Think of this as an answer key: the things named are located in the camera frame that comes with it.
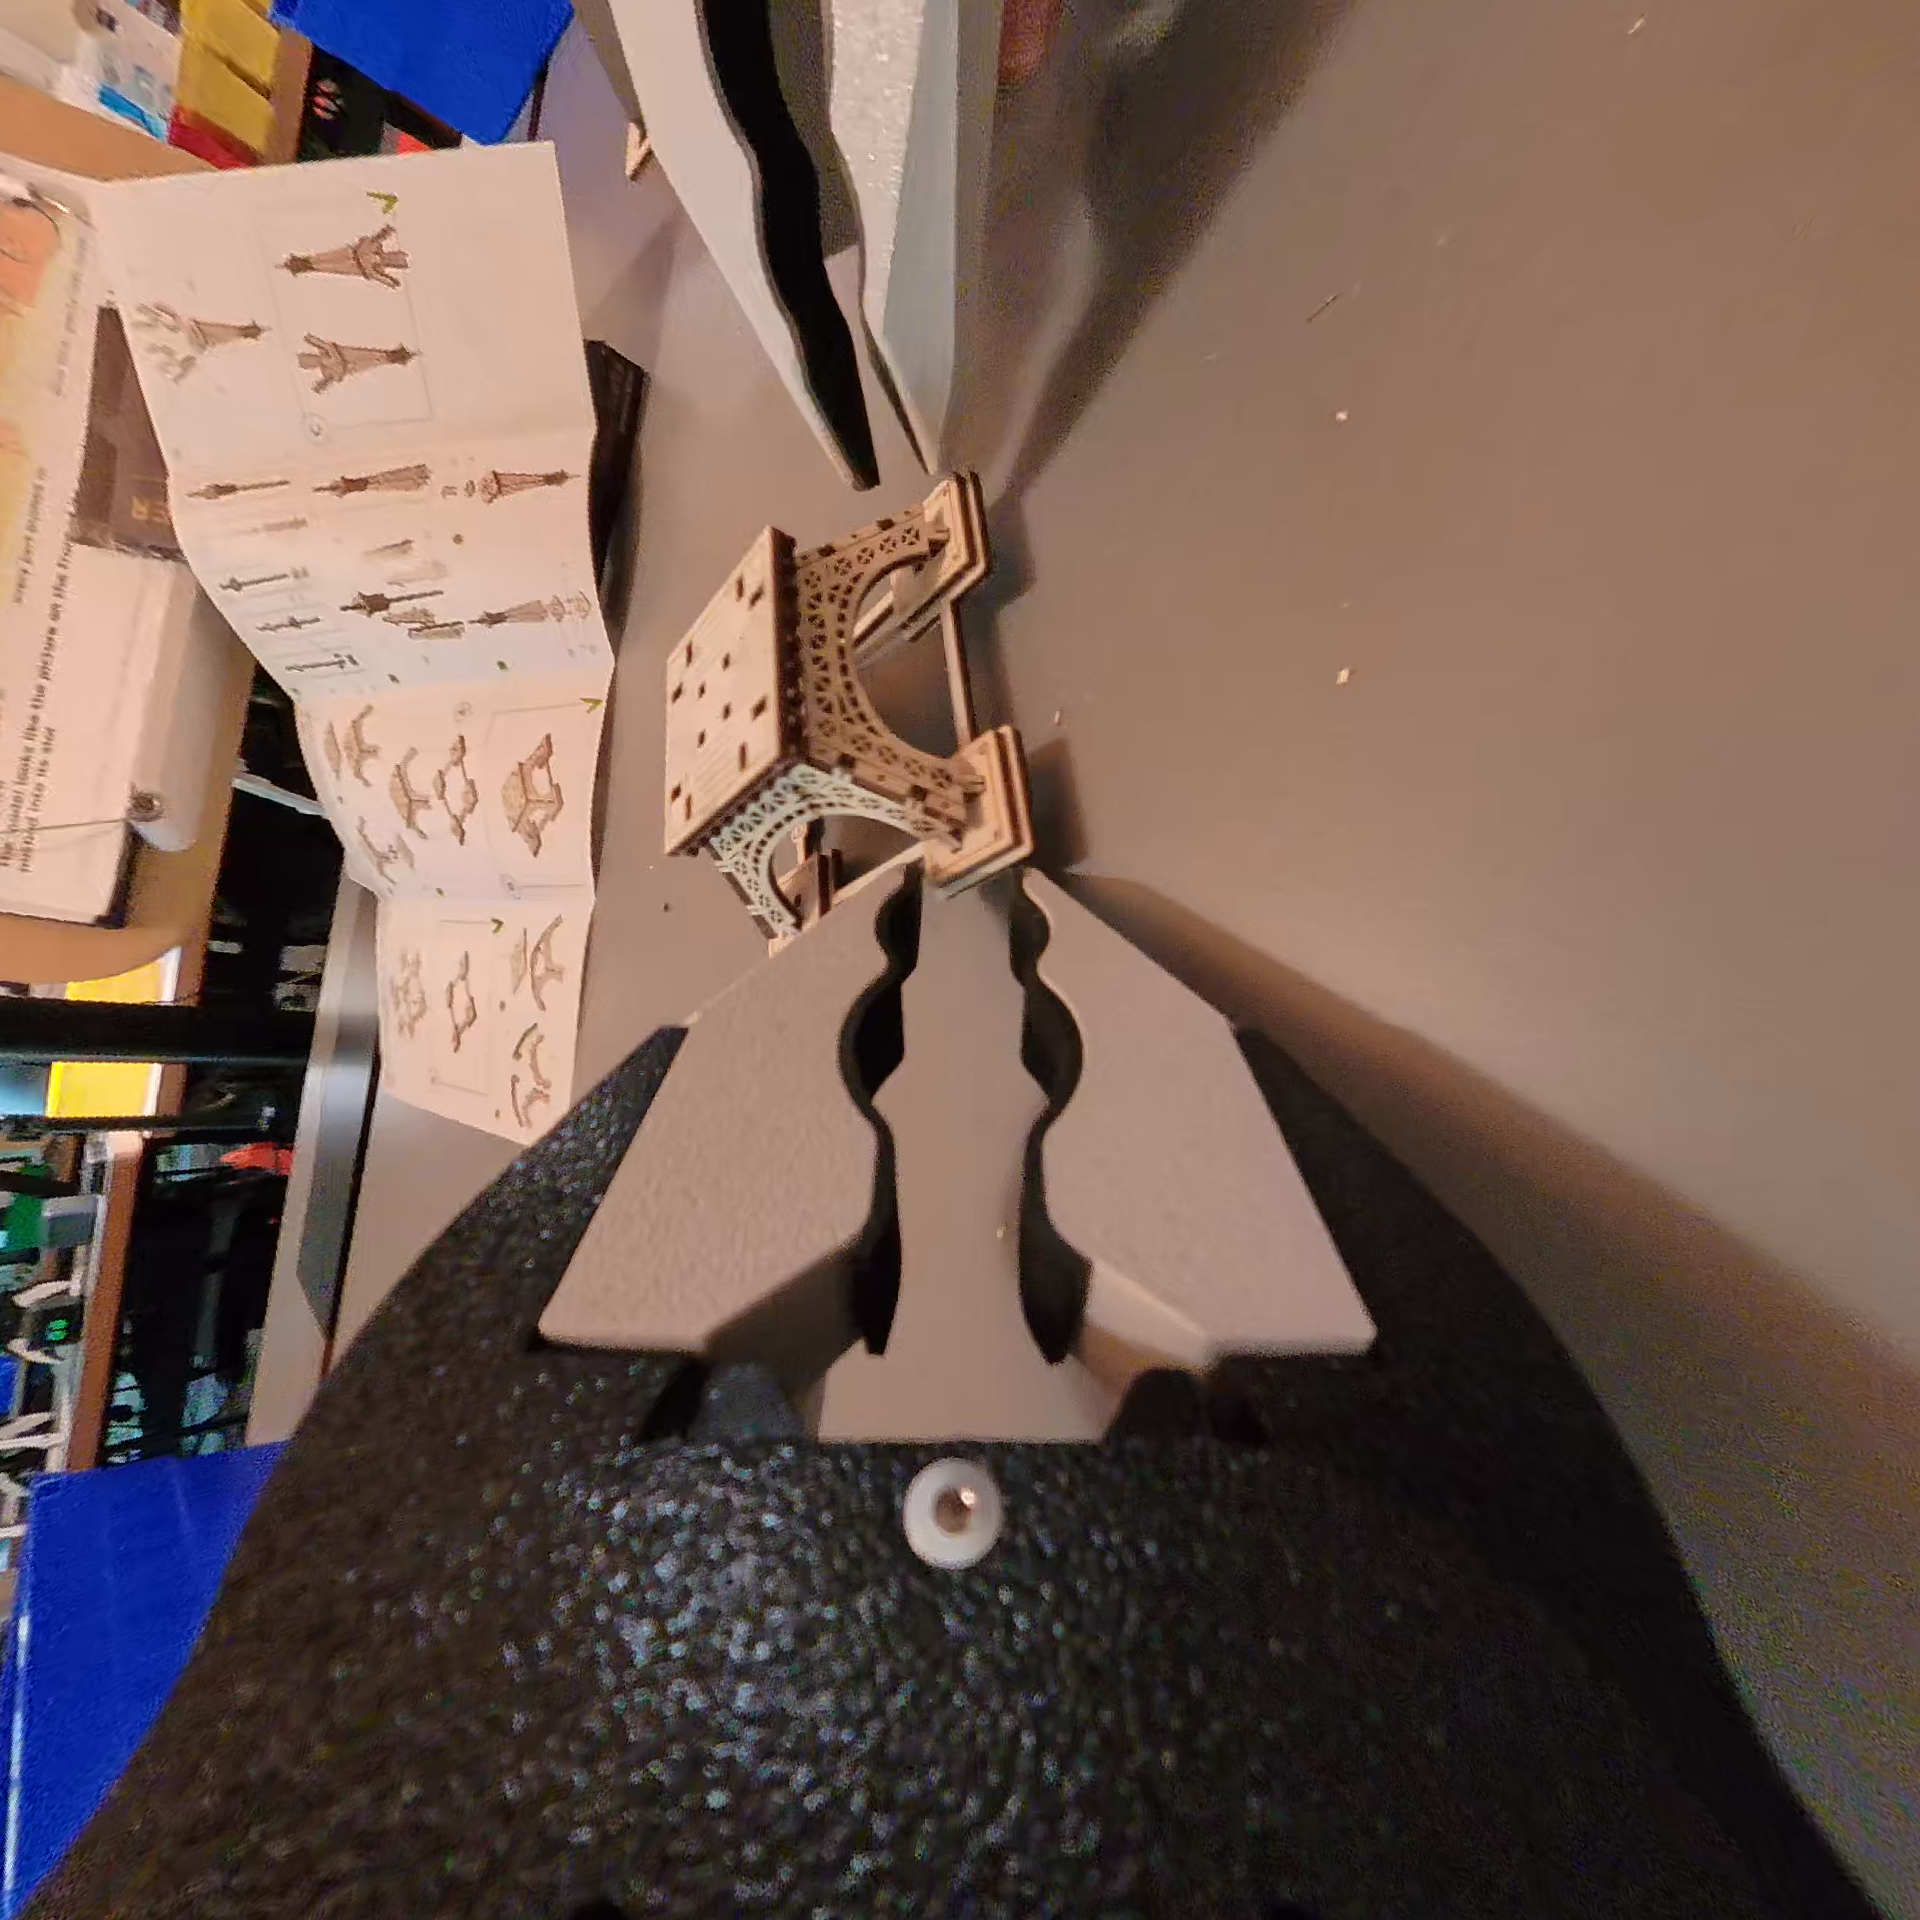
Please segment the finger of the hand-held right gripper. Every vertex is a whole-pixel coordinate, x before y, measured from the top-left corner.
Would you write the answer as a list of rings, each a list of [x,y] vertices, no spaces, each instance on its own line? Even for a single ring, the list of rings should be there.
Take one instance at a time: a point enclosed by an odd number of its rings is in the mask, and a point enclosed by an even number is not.
[[[903,432],[939,472],[986,242],[1000,5],[830,3],[826,29],[862,328]]]
[[[579,23],[799,416],[852,489],[875,489],[828,271],[850,205],[826,135],[826,7],[580,3]]]

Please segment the black metal beam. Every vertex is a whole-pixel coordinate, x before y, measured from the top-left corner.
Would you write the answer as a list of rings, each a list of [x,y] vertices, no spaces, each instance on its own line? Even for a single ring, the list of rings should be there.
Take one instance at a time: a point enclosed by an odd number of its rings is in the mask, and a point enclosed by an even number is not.
[[[316,1042],[308,1014],[248,1014],[196,1005],[2,999],[2,1059],[27,1065],[302,1065]]]

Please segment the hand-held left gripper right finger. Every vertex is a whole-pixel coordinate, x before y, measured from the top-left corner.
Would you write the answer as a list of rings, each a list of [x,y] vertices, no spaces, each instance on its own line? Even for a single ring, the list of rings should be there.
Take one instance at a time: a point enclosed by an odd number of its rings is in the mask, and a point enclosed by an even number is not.
[[[1253,1362],[1362,1361],[1375,1320],[1234,1025],[1023,873],[1023,1321],[1106,1437],[1246,1434]]]

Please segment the blue plastic bin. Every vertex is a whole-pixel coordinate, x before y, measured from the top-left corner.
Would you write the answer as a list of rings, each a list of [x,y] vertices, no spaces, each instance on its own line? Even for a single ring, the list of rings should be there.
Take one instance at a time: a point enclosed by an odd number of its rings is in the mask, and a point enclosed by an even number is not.
[[[572,3],[272,3],[276,29],[484,145],[517,129],[572,21]]]
[[[152,1728],[282,1455],[35,1485],[4,1624],[2,1917],[27,1910]]]

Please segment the wooden tower model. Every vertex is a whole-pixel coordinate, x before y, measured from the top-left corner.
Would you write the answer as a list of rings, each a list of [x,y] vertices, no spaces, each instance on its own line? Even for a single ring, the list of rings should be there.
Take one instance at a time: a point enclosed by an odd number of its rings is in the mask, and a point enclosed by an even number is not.
[[[662,672],[662,853],[704,858],[770,952],[831,910],[830,822],[906,838],[959,897],[1036,856],[1014,727],[981,727],[962,607],[991,541],[975,472],[828,545],[760,531]],[[880,714],[863,672],[938,637],[952,751],[924,751]]]

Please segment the yellow plastic bin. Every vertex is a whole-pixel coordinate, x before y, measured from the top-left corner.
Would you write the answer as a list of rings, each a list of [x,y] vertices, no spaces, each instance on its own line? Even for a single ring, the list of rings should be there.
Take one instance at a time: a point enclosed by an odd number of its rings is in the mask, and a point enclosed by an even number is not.
[[[178,1002],[181,952],[115,977],[66,981],[66,1002],[152,1007]],[[170,1071],[157,1064],[72,1064],[56,1062],[46,1074],[44,1109],[51,1120],[96,1120],[148,1117],[157,1111]]]
[[[181,3],[176,145],[259,162],[274,139],[282,34],[266,3]]]

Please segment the grey desk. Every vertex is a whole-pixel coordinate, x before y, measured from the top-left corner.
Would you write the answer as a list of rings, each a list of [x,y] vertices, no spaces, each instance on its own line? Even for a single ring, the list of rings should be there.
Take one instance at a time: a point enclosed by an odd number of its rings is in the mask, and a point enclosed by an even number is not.
[[[1011,5],[1042,862],[1524,1288],[1915,1917],[1915,5]]]

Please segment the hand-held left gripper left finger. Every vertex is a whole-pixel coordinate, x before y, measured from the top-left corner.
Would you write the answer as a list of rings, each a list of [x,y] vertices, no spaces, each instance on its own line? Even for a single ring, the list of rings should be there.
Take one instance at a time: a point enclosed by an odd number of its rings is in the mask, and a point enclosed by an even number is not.
[[[877,1095],[906,1057],[920,881],[874,873],[682,1033],[542,1309],[555,1369],[655,1373],[662,1434],[818,1437],[831,1367],[885,1354],[903,1246]]]

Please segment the folded paper assembly leaflet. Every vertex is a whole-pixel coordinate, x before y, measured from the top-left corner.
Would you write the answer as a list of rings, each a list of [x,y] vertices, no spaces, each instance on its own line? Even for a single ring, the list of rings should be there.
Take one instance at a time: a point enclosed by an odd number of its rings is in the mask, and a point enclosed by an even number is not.
[[[614,667],[555,153],[124,181],[92,222],[183,557],[374,898],[381,1087],[536,1142],[570,1106]]]

